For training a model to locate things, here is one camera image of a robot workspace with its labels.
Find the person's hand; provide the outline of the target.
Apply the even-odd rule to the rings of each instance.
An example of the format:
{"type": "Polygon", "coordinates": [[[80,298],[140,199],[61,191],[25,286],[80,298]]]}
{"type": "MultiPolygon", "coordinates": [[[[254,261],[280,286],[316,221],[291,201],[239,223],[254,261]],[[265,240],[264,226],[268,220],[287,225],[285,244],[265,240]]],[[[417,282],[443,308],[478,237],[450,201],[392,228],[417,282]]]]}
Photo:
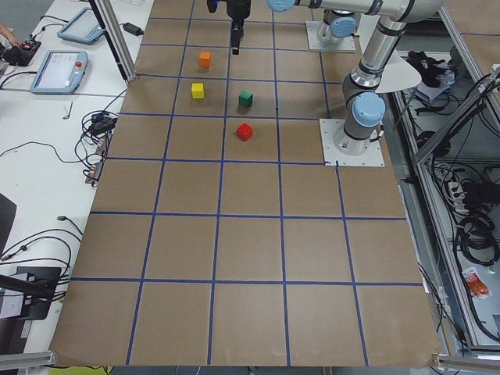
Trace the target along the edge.
{"type": "Polygon", "coordinates": [[[22,41],[3,22],[0,23],[0,33],[11,46],[21,46],[22,41]]]}

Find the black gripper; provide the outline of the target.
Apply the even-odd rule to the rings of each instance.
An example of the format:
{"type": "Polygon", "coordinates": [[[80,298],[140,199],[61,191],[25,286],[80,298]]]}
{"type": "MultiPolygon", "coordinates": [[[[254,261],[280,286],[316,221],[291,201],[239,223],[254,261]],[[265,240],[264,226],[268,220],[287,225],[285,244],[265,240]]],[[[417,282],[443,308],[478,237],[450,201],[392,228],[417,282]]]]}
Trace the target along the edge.
{"type": "Polygon", "coordinates": [[[244,20],[250,16],[251,0],[227,0],[227,15],[232,19],[230,30],[231,52],[238,55],[244,37],[244,20]]]}

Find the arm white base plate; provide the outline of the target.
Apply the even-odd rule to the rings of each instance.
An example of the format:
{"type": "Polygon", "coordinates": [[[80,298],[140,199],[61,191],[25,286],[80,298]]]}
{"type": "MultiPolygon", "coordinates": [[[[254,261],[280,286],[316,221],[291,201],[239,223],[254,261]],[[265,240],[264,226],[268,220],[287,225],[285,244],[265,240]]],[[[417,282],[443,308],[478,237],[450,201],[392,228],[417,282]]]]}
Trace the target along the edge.
{"type": "Polygon", "coordinates": [[[353,36],[334,37],[323,21],[307,21],[305,28],[311,52],[354,53],[356,50],[353,36]]]}
{"type": "Polygon", "coordinates": [[[363,141],[350,138],[343,119],[320,119],[323,162],[326,166],[385,167],[378,133],[363,141]]]}

